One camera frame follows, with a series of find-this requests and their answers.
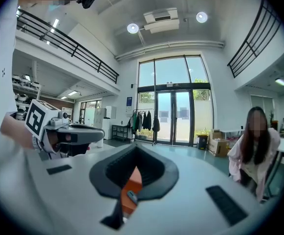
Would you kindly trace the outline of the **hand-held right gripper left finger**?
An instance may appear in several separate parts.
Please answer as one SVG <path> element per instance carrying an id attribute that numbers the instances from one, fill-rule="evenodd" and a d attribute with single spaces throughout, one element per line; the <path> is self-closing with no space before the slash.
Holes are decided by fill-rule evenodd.
<path id="1" fill-rule="evenodd" d="M 112 214 L 117 201 L 101 196 L 89 178 L 94 164 L 128 147 L 51 161 L 41 161 L 36 152 L 27 152 L 31 226 L 46 235 L 137 234 L 137 212 L 119 230 L 101 223 Z"/>

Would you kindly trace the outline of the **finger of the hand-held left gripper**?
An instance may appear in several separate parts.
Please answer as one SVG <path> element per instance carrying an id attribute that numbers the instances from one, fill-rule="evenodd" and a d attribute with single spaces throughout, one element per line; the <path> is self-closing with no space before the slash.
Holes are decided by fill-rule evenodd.
<path id="1" fill-rule="evenodd" d="M 70 128 L 72 142 L 98 142 L 105 136 L 105 132 L 102 129 L 84 124 L 71 124 Z"/>

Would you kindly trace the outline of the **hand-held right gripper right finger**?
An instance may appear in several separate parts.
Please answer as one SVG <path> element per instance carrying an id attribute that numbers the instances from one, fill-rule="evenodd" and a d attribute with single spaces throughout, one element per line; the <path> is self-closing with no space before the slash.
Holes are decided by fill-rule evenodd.
<path id="1" fill-rule="evenodd" d="M 162 145 L 145 147 L 174 161 L 179 180 L 163 198 L 139 202 L 125 224 L 127 235 L 254 234 L 275 207 L 276 199 L 260 204 L 227 174 L 202 159 L 187 156 L 185 149 L 173 152 Z M 220 186 L 247 217 L 230 226 L 206 190 L 212 186 Z"/>

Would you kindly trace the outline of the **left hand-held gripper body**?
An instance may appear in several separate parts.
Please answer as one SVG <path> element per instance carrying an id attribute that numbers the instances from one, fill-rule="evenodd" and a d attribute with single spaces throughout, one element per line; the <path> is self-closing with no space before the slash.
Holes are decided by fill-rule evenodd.
<path id="1" fill-rule="evenodd" d="M 42 100 L 32 100 L 25 119 L 25 126 L 32 134 L 32 143 L 39 152 L 44 152 L 49 159 L 59 159 L 84 155 L 88 151 L 89 144 L 77 142 L 62 142 L 62 149 L 57 153 L 48 153 L 47 132 L 70 134 L 70 121 L 66 112 L 50 105 Z"/>

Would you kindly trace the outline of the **person's left hand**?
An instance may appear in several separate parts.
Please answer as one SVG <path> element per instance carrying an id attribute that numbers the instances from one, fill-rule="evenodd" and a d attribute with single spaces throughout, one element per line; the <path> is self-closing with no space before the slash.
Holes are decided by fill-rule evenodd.
<path id="1" fill-rule="evenodd" d="M 62 142 L 70 142 L 71 135 L 65 133 L 57 133 L 56 131 L 49 131 L 47 132 L 48 138 L 48 153 L 57 153 L 60 152 L 62 149 Z"/>

